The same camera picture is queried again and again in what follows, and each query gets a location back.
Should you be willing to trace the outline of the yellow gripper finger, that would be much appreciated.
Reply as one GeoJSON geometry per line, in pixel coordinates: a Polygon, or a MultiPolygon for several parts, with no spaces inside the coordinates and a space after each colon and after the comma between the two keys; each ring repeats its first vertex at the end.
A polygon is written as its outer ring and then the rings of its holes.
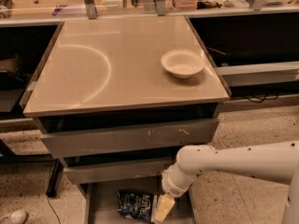
{"type": "Polygon", "coordinates": [[[174,204],[175,199],[170,194],[160,195],[152,211],[151,221],[154,224],[162,224],[172,210],[174,204]]]}

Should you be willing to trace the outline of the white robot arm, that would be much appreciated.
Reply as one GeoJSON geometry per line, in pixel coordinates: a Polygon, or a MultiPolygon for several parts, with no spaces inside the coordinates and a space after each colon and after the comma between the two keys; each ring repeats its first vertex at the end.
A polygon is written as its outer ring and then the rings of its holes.
{"type": "Polygon", "coordinates": [[[288,185],[282,224],[299,224],[299,143],[216,149],[188,145],[178,151],[176,162],[162,172],[164,194],[158,198],[152,218],[162,224],[189,187],[207,172],[223,172],[288,185]]]}

